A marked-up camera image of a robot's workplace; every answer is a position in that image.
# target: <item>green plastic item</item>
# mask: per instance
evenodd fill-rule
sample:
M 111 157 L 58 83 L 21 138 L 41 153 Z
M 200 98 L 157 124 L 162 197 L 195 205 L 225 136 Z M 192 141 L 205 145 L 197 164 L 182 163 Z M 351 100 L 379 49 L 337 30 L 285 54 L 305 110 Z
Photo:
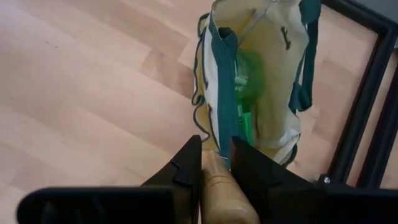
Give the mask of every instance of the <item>green plastic item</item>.
M 264 92 L 264 74 L 261 56 L 250 50 L 238 49 L 235 76 L 236 102 L 239 125 L 253 146 L 251 106 Z
M 253 130 L 251 127 L 251 113 L 244 113 L 242 114 L 241 118 L 241 127 L 246 135 L 246 139 L 248 140 L 248 143 L 253 146 Z

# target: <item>wooden handle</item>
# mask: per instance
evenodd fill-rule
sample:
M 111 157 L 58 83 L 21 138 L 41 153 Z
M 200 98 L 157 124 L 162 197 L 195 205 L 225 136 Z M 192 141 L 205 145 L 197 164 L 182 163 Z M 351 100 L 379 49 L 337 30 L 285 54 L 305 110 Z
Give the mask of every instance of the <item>wooden handle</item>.
M 256 211 L 216 151 L 202 152 L 202 169 L 202 223 L 260 223 Z

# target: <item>green bag strap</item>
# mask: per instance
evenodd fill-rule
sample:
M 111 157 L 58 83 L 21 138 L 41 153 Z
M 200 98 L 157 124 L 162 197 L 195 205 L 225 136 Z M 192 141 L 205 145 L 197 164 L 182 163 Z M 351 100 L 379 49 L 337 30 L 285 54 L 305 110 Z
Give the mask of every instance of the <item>green bag strap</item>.
M 304 56 L 298 65 L 289 108 L 294 111 L 305 111 L 312 106 L 312 84 L 318 44 L 318 19 L 321 12 L 321 2 L 320 0 L 302 0 L 299 7 L 302 15 L 302 23 L 303 25 L 307 25 L 309 42 Z M 299 79 L 303 64 L 303 80 L 302 85 L 300 85 Z

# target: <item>wooden floor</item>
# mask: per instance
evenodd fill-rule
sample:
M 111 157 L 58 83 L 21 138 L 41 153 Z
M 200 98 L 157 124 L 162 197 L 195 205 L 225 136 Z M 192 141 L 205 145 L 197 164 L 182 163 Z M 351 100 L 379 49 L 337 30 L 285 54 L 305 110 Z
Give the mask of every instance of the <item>wooden floor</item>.
M 138 185 L 192 135 L 200 15 L 211 0 L 0 0 L 0 223 L 54 185 Z M 326 172 L 377 35 L 323 7 L 314 107 L 289 169 Z M 355 183 L 397 64 L 391 58 Z M 398 146 L 383 186 L 398 187 Z

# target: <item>tote bag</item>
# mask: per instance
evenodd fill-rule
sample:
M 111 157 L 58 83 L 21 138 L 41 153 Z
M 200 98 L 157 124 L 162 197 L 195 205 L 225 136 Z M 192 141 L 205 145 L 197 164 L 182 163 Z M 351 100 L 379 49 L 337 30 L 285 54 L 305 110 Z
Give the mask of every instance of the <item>tote bag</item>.
M 199 19 L 193 120 L 203 148 L 227 166 L 232 136 L 281 165 L 293 161 L 296 111 L 312 105 L 320 9 L 320 0 L 218 0 Z

